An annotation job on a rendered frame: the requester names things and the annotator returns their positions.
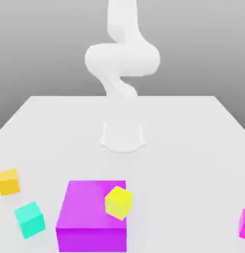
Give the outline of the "large purple box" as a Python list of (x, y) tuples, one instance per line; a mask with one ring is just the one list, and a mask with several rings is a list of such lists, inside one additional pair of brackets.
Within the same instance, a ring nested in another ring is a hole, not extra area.
[(125, 252), (126, 220), (105, 212), (105, 196), (124, 180), (70, 180), (56, 223), (60, 252)]

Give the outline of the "small turquoise cube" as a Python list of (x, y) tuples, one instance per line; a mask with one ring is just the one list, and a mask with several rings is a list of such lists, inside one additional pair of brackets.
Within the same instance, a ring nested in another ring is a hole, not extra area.
[(44, 217), (36, 202), (17, 208), (14, 213), (24, 239), (28, 239), (45, 229)]

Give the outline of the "small yellow cube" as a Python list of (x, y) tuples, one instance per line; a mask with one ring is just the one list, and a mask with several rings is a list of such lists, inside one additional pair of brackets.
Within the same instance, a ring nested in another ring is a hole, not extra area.
[(105, 196), (105, 211), (110, 216), (113, 216), (123, 221), (133, 206), (133, 193), (115, 186)]

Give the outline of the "small orange cube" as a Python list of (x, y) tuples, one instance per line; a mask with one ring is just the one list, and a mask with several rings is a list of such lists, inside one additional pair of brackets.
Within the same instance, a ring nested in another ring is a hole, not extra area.
[(20, 192), (17, 169), (0, 171), (0, 194), (2, 196)]

